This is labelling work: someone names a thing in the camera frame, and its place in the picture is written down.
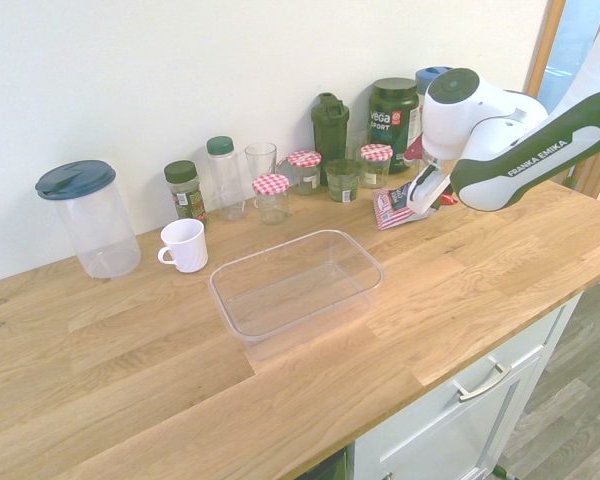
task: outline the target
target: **metal handle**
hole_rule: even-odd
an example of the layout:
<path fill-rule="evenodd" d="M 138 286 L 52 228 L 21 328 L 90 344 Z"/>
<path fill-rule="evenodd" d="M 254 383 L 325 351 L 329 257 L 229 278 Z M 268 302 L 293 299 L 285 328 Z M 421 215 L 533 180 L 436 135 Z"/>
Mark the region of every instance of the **metal handle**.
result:
<path fill-rule="evenodd" d="M 502 382 L 505 378 L 507 378 L 507 375 L 509 375 L 509 373 L 511 372 L 511 368 L 512 368 L 511 365 L 508 365 L 505 367 L 504 365 L 496 363 L 496 370 L 498 370 L 498 372 L 500 372 L 499 375 L 497 375 L 490 382 L 488 382 L 488 383 L 484 384 L 483 386 L 481 386 L 480 388 L 474 390 L 473 392 L 467 392 L 464 388 L 458 387 L 458 393 L 460 393 L 460 398 L 458 400 L 460 401 L 460 403 L 462 403 L 462 402 L 466 402 L 471 399 L 474 399 L 476 397 L 479 397 L 483 393 L 487 393 L 489 390 L 491 390 L 493 387 L 495 387 L 500 382 Z"/>

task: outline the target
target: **mug handle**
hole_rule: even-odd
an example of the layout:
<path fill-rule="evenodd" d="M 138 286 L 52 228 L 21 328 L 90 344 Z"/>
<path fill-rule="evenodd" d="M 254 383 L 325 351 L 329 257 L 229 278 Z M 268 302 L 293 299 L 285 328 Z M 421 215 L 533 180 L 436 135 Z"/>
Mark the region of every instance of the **mug handle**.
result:
<path fill-rule="evenodd" d="M 175 265 L 175 260 L 164 259 L 164 254 L 167 252 L 171 253 L 171 258 L 173 258 L 173 251 L 169 247 L 162 247 L 158 252 L 158 260 L 160 260 L 160 263 L 164 263 L 165 265 Z"/>

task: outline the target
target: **white cabinet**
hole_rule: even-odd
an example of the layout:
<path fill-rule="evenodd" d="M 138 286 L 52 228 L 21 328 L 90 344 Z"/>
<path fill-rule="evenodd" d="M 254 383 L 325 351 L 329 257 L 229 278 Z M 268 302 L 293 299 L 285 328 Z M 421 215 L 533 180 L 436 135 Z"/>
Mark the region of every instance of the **white cabinet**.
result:
<path fill-rule="evenodd" d="M 479 480 L 492 470 L 578 298 L 354 443 L 355 480 Z"/>

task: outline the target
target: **red checkered lid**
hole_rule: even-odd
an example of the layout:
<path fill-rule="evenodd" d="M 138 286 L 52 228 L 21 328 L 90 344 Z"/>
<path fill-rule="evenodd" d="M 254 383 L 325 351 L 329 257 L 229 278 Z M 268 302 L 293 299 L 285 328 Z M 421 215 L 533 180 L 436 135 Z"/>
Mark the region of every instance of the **red checkered lid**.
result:
<path fill-rule="evenodd" d="M 372 143 L 360 149 L 360 155 L 370 162 L 384 162 L 393 157 L 393 149 L 389 145 Z"/>
<path fill-rule="evenodd" d="M 289 155 L 288 159 L 294 167 L 315 167 L 322 160 L 322 155 L 313 150 L 301 150 Z"/>
<path fill-rule="evenodd" d="M 289 179 L 279 173 L 267 173 L 256 178 L 252 186 L 258 195 L 275 195 L 289 188 Z"/>

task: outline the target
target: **white mug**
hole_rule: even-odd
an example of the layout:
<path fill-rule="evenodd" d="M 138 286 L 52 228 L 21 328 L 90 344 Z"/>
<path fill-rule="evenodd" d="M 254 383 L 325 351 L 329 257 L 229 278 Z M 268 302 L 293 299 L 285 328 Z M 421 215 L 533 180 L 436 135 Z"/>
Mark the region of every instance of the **white mug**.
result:
<path fill-rule="evenodd" d="M 170 223 L 160 232 L 165 244 L 158 252 L 158 260 L 175 265 L 182 273 L 197 272 L 207 264 L 207 244 L 204 241 L 204 224 L 194 218 L 182 218 Z M 172 260 L 165 260 L 170 252 Z"/>

